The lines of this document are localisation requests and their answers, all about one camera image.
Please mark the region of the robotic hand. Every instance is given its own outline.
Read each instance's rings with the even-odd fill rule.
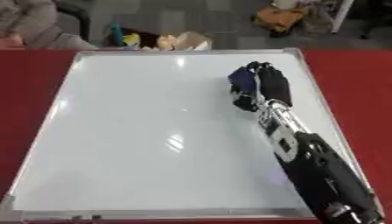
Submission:
[[[325,224],[381,224],[378,199],[318,134],[291,112],[288,80],[270,63],[252,62],[232,73],[234,105],[256,112],[289,180]]]

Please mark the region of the person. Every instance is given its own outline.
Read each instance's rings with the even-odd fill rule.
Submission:
[[[0,49],[97,49],[64,33],[57,16],[52,0],[0,0]]]

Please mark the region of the black glove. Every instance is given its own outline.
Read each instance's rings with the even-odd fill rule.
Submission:
[[[257,71],[257,76],[260,79],[260,92],[267,101],[279,100],[292,107],[290,84],[281,71],[276,70],[268,62],[252,62],[248,64],[247,68]]]

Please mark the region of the silver metal part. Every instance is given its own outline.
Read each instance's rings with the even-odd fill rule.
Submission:
[[[269,136],[275,153],[286,163],[293,161],[298,154],[297,132],[309,133],[307,128],[294,116],[289,106],[281,101],[265,101],[259,105],[258,122],[267,129],[272,123],[277,127]]]

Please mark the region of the yellow object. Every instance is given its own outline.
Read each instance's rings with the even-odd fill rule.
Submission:
[[[127,46],[140,46],[140,36],[137,33],[123,36],[122,40]]]

